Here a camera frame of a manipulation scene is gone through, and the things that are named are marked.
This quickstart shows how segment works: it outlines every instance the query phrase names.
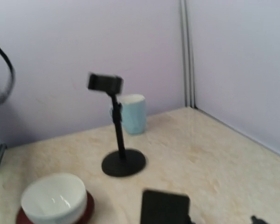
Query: smartphone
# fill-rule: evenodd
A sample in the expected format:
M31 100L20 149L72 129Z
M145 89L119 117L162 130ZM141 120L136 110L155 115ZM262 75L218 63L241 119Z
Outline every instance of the smartphone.
M142 194L140 224L187 224L189 208L187 195L147 189Z

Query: wall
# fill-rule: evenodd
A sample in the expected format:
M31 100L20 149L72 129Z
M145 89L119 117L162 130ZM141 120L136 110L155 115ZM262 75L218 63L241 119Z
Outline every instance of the wall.
M111 123L88 72L122 76L148 114L184 105L179 3L172 0L0 0L0 46L16 84L0 106L10 146ZM0 90L7 69L0 59Z
M198 108L280 154L280 0L191 0Z

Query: coaster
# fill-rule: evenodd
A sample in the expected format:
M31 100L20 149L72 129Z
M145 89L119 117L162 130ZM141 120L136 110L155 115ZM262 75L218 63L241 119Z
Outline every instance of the coaster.
M92 214L94 212L94 199L92 195L87 192L87 205L84 214L81 218L73 224L87 224L87 222L91 219ZM15 221L16 224L33 224L24 213L22 207L20 208L17 218Z

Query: ceramic bowl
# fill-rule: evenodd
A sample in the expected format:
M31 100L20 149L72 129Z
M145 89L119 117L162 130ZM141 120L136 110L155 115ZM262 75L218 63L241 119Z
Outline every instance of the ceramic bowl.
M77 176L56 173L29 185L21 205L34 224L72 224L84 213L87 204L85 185Z

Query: table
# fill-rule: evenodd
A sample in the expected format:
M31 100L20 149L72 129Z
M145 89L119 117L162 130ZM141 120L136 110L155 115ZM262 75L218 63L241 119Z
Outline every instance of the table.
M280 224L280 157L191 108L149 117L126 147L148 160L141 173L106 176L102 159L117 148L113 126L6 151L0 167L0 224L13 224L24 189L53 172L79 176L93 194L90 224L139 224L146 188L188 194L197 224L250 224L255 214Z

